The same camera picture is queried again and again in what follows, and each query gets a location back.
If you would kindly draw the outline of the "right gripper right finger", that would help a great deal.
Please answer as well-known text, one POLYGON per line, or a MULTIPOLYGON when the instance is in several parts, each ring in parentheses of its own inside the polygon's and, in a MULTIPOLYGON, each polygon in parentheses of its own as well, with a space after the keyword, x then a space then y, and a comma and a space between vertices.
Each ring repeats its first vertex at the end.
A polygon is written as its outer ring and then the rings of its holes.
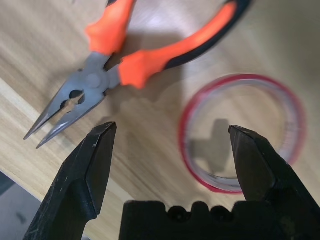
POLYGON ((255 238, 318 240, 320 207, 292 167, 255 131, 231 125, 228 132, 255 238))

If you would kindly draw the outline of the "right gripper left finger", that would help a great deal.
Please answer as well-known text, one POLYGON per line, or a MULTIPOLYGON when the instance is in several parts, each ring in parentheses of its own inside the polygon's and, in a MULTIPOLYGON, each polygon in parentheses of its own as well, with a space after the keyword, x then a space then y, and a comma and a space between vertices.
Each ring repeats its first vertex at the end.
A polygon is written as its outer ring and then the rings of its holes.
POLYGON ((93 128, 62 163, 24 239, 80 240, 101 212, 117 125, 93 128))

